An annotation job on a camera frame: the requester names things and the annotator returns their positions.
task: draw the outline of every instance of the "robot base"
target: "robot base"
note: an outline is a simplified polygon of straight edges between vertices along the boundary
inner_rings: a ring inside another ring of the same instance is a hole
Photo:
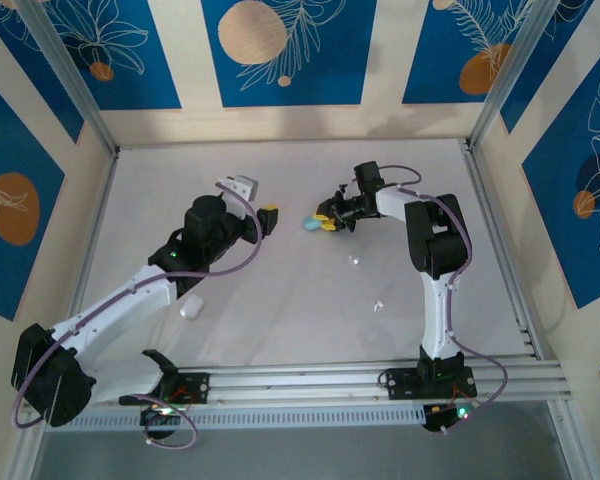
[[[432,360],[420,347],[416,368],[390,368],[380,375],[381,383],[389,392],[390,400],[455,399],[460,393],[465,398],[478,394],[473,371],[464,366],[464,355]]]

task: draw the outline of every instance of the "cable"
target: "cable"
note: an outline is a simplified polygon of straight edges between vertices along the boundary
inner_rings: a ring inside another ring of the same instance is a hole
[[[502,365],[495,358],[493,358],[489,355],[482,354],[480,352],[476,352],[475,350],[462,344],[456,338],[456,335],[453,332],[453,324],[451,322],[451,300],[453,298],[453,283],[456,281],[456,279],[460,275],[462,275],[462,273],[469,267],[469,265],[473,261],[473,246],[471,245],[471,240],[469,239],[469,234],[467,233],[466,229],[462,225],[462,222],[460,222],[460,219],[458,219],[458,217],[451,211],[451,209],[449,207],[447,207],[443,202],[441,202],[438,198],[433,197],[431,195],[424,194],[424,193],[415,192],[413,190],[409,190],[404,187],[400,187],[399,191],[406,193],[408,195],[411,195],[413,197],[420,198],[422,200],[432,201],[438,207],[440,207],[444,211],[444,213],[446,213],[447,216],[451,219],[451,221],[453,222],[453,225],[456,227],[456,229],[460,233],[460,236],[462,237],[462,241],[465,244],[465,247],[467,249],[467,261],[458,270],[453,272],[453,274],[451,275],[451,278],[449,278],[449,283],[448,283],[448,288],[447,288],[447,305],[446,305],[445,316],[446,316],[446,320],[447,320],[447,330],[449,331],[449,337],[451,338],[451,341],[453,343],[455,343],[460,350],[464,350],[465,352],[469,353],[470,355],[473,355],[474,357],[478,357],[478,358],[481,358],[482,360],[486,360],[487,362],[491,363],[492,365],[495,365],[502,371],[502,384],[500,385],[498,390],[496,390],[496,392],[493,395],[491,395],[484,403],[482,403],[480,405],[480,407],[482,407],[482,408],[487,407],[487,406],[493,404],[493,402],[495,402],[495,400],[502,394],[504,389],[507,387],[507,383],[509,382],[509,374],[507,372],[507,369],[505,368],[504,365]],[[458,425],[460,425],[461,423],[462,422],[458,422],[455,425],[452,425],[451,427],[447,428],[445,433],[449,433],[454,428],[457,428]]]
[[[422,181],[422,174],[417,171],[415,168],[407,167],[406,165],[383,165],[382,167],[378,167],[378,170],[386,170],[386,169],[398,169],[398,170],[406,170],[408,172],[413,173],[416,177],[416,180],[410,180],[408,182],[400,182],[397,185],[401,187],[406,187],[409,185],[416,185]]]
[[[413,173],[416,177],[415,180],[409,180],[408,182],[396,182],[396,183],[388,183],[386,185],[384,185],[383,187],[395,187],[396,185],[399,185],[401,187],[407,187],[409,185],[416,185],[418,183],[420,183],[422,181],[422,174],[417,171],[415,168],[412,167],[407,167],[406,165],[383,165],[381,167],[378,167],[378,170],[387,170],[387,169],[397,169],[397,170],[406,170],[407,172],[411,172]],[[350,183],[356,183],[356,179],[354,178],[353,180],[351,180]]]
[[[153,445],[154,447],[162,448],[164,450],[185,450],[187,448],[193,447],[198,441],[198,429],[196,428],[196,424],[193,423],[193,420],[191,420],[187,415],[188,408],[183,412],[171,405],[169,402],[165,402],[164,400],[160,400],[159,398],[153,397],[151,395],[143,395],[136,393],[131,396],[139,400],[146,400],[148,402],[156,403],[164,408],[169,408],[175,411],[176,414],[178,414],[178,416],[180,416],[189,425],[191,431],[193,432],[191,440],[189,440],[187,443],[183,443],[181,445],[167,445],[166,443],[159,442],[149,436],[149,424],[151,422],[147,422],[144,426],[144,430],[142,431],[144,438],[146,439],[147,445]]]
[[[20,411],[20,406],[22,405],[22,400],[24,400],[24,395],[27,392],[27,390],[29,389],[31,382],[33,382],[33,379],[38,374],[38,372],[40,372],[40,369],[47,362],[47,360],[49,360],[49,358],[55,353],[56,350],[58,350],[58,348],[60,348],[60,346],[64,342],[66,342],[72,335],[77,334],[80,331],[80,329],[82,329],[86,324],[88,324],[95,317],[97,317],[102,312],[107,310],[109,307],[115,305],[120,300],[125,298],[127,295],[130,295],[133,292],[135,292],[137,289],[142,288],[146,285],[149,285],[150,283],[157,282],[158,280],[163,280],[165,278],[182,278],[182,277],[187,277],[187,278],[220,277],[223,275],[229,275],[231,273],[235,273],[238,270],[243,269],[244,267],[246,267],[249,263],[251,263],[253,261],[253,259],[256,257],[256,255],[260,251],[260,247],[262,246],[262,237],[263,237],[262,226],[260,225],[260,222],[258,221],[258,215],[256,214],[253,207],[249,204],[249,202],[247,200],[245,200],[244,198],[242,198],[240,195],[238,195],[231,189],[225,187],[221,183],[216,183],[215,186],[218,187],[220,190],[224,191],[225,193],[228,193],[229,195],[234,196],[246,208],[247,213],[255,220],[254,224],[256,227],[256,244],[253,248],[253,251],[246,258],[246,260],[244,260],[242,263],[236,265],[235,267],[229,268],[227,270],[221,270],[219,272],[168,272],[168,273],[161,273],[159,275],[154,275],[153,277],[149,277],[141,282],[138,282],[137,284],[135,284],[133,286],[132,289],[127,289],[122,292],[119,292],[118,294],[114,295],[109,300],[104,302],[102,305],[97,307],[91,313],[89,313],[88,315],[85,315],[85,317],[82,320],[80,320],[78,323],[76,323],[73,330],[67,331],[64,335],[62,335],[60,338],[58,338],[58,340],[56,340],[51,345],[51,347],[49,347],[49,349],[46,352],[44,352],[44,354],[36,362],[36,364],[33,366],[33,368],[29,371],[29,374],[25,377],[24,381],[22,382],[22,385],[20,386],[20,389],[18,390],[18,393],[16,394],[16,399],[13,402],[13,408],[11,410],[11,425],[13,427],[20,429],[20,430],[24,430],[26,428],[30,428],[34,425],[37,425],[38,423],[40,423],[43,420],[43,417],[41,415],[40,417],[36,418],[35,420],[32,420],[27,423],[20,423],[18,421],[18,412]],[[174,408],[175,410],[177,410],[177,408],[171,406],[170,404],[168,404],[167,402],[164,402],[163,400],[161,400],[159,398],[154,398],[154,397],[151,397],[151,396],[145,395],[145,394],[132,394],[132,396],[135,396],[135,397],[138,397],[139,395],[141,395],[142,397],[146,397],[145,399],[147,399],[151,402],[154,402],[154,403],[157,403],[160,405],[166,404],[167,405],[166,408]],[[187,417],[187,421],[188,421],[188,423],[193,425],[193,422],[190,422],[188,417]],[[194,439],[195,439],[197,437],[197,430],[195,430],[195,425],[193,426],[193,429],[195,432],[195,435],[194,435]],[[163,448],[168,447],[170,449],[175,449],[175,450],[181,449],[181,446],[178,446],[178,445],[163,445],[162,447]]]

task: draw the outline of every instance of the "black bracket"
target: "black bracket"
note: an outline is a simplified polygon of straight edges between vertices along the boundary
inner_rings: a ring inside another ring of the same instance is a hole
[[[470,398],[478,395],[473,372],[469,367],[429,384],[418,375],[417,368],[390,368],[383,376],[385,380],[381,385],[389,392],[389,400],[451,399],[456,391],[461,391]]]
[[[181,372],[157,350],[145,350],[142,354],[156,362],[162,372],[160,383],[153,389],[151,396],[173,405],[204,405],[207,403],[211,375],[206,372]],[[151,403],[132,396],[120,397],[118,402],[123,406]]]
[[[455,357],[431,360],[420,347],[420,360],[414,368],[389,368],[378,383],[387,389],[389,400],[454,399],[478,395],[473,371],[464,366],[461,352]]]

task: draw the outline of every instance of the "gray floor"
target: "gray floor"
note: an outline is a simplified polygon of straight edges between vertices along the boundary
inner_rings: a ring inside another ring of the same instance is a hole
[[[422,192],[457,196],[474,255],[454,294],[454,330],[478,352],[527,353],[457,141],[383,140],[124,150],[85,307],[127,282],[182,226],[193,199],[217,193],[213,185],[220,177],[259,180],[254,206],[276,203],[280,219],[248,268],[192,290],[205,302],[195,320],[181,317],[181,299],[126,332],[101,358],[127,359],[147,348],[181,367],[417,358],[424,290],[409,258],[404,224],[390,218],[361,221],[353,234],[337,235],[302,226],[321,201],[353,177],[355,165],[369,160],[412,166],[423,175]],[[383,175],[388,182],[412,177],[394,170]],[[212,270],[237,265],[252,248],[237,242]],[[360,257],[359,265],[349,255]],[[374,312],[378,300],[384,307]]]
[[[496,404],[446,438],[416,426],[212,430],[201,432],[193,449],[169,452],[145,445],[140,432],[50,433],[33,478],[551,480],[568,475],[547,407],[538,402]]]

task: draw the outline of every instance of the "orange circle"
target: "orange circle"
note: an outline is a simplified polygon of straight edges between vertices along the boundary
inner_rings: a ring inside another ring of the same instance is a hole
[[[101,82],[110,82],[113,80],[113,68],[106,63],[93,62],[89,67],[89,73]]]
[[[593,193],[586,190],[578,192],[576,198],[573,199],[573,211],[578,217],[585,219],[589,218],[596,208],[596,199]]]
[[[11,245],[24,246],[33,240],[40,221],[40,200],[36,187],[20,173],[5,173],[0,175],[0,192],[10,195],[14,200],[26,195],[18,202],[21,209],[0,204],[0,237]]]
[[[281,87],[288,87],[289,85],[291,85],[291,77],[287,77],[286,75],[281,76],[278,79],[278,85],[280,85]]]
[[[494,45],[488,51],[480,52],[469,60],[460,73],[462,91],[469,95],[488,93],[510,49],[511,45],[508,44]]]

